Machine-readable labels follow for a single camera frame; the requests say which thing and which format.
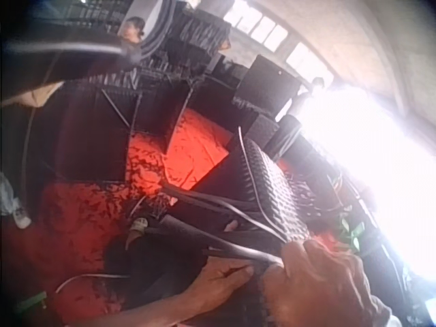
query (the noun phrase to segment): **woman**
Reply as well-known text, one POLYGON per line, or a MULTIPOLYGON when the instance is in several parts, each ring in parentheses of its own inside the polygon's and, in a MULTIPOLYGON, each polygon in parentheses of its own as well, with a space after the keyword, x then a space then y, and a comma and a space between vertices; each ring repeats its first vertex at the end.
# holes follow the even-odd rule
POLYGON ((127 19, 121 29, 121 36, 132 43, 140 43, 144 35, 145 21, 141 17, 127 19))

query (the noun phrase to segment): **green leaf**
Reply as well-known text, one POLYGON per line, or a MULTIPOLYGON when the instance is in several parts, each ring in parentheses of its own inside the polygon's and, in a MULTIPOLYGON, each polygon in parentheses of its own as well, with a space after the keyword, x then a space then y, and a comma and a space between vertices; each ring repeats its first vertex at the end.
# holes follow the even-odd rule
POLYGON ((345 219, 342 219, 342 221, 341 221, 341 225, 342 225, 342 228, 343 228, 344 230, 346 230, 347 232, 349 232, 349 225, 348 225, 348 222, 347 222, 345 219))
POLYGON ((364 222, 359 223, 359 225, 353 230, 352 237, 360 237, 365 231, 364 222))
POLYGON ((352 249, 354 250, 354 253, 360 251, 360 243, 359 243, 359 239, 358 238, 353 238, 352 249))

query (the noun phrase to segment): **hand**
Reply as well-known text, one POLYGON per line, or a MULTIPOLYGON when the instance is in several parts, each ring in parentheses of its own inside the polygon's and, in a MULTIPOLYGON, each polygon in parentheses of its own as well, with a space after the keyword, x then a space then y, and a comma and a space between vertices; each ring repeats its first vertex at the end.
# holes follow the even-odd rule
POLYGON ((390 310, 371 296, 362 261, 310 240, 283 248, 284 268, 264 275, 268 308, 280 326, 385 326, 390 310))
POLYGON ((209 258, 183 297, 196 304, 196 315, 212 311, 246 284, 253 272, 253 267, 244 260, 209 258))

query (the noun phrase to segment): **fingernail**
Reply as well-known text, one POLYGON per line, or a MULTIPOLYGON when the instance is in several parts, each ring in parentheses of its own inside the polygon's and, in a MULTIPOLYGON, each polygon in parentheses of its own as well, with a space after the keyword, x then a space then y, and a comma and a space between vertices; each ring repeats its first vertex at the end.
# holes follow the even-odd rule
POLYGON ((248 266, 245 268, 245 271, 247 272, 247 274, 254 274, 254 268, 252 266, 248 266))

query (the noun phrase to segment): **finger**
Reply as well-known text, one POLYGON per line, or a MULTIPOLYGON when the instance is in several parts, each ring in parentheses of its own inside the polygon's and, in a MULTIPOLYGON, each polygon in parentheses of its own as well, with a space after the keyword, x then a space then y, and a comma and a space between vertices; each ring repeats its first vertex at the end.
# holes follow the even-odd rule
POLYGON ((286 303, 284 298, 289 296, 289 282, 285 270, 280 266, 271 266, 265 272, 262 277, 262 292, 270 310, 277 309, 276 303, 286 303))
POLYGON ((254 268, 252 266, 245 267, 237 270, 229 275, 225 282, 232 290, 237 290, 242 285, 246 284, 254 274, 254 268))
POLYGON ((265 295, 275 294, 278 289, 283 289, 287 279, 285 270, 277 265, 267 269, 262 277, 265 295))
POLYGON ((220 270, 221 272, 226 273, 231 269, 240 269, 249 266, 250 264, 251 262, 249 260, 209 257, 205 268, 220 270))
POLYGON ((331 275, 343 269, 340 259, 332 255, 325 246, 316 240, 308 240, 304 243, 307 255, 320 275, 331 275))
POLYGON ((224 232, 233 232, 238 228, 238 221, 237 220, 233 220, 232 222, 230 222, 225 228, 224 228, 224 232))
POLYGON ((352 254, 343 254, 343 260, 351 267, 354 283, 360 293, 360 297, 365 306, 371 304, 371 289, 369 280, 364 272, 363 262, 360 258, 352 254))
POLYGON ((283 259, 286 275, 288 277, 315 270, 305 248, 300 242, 292 242, 285 245, 281 250, 281 258, 283 259))

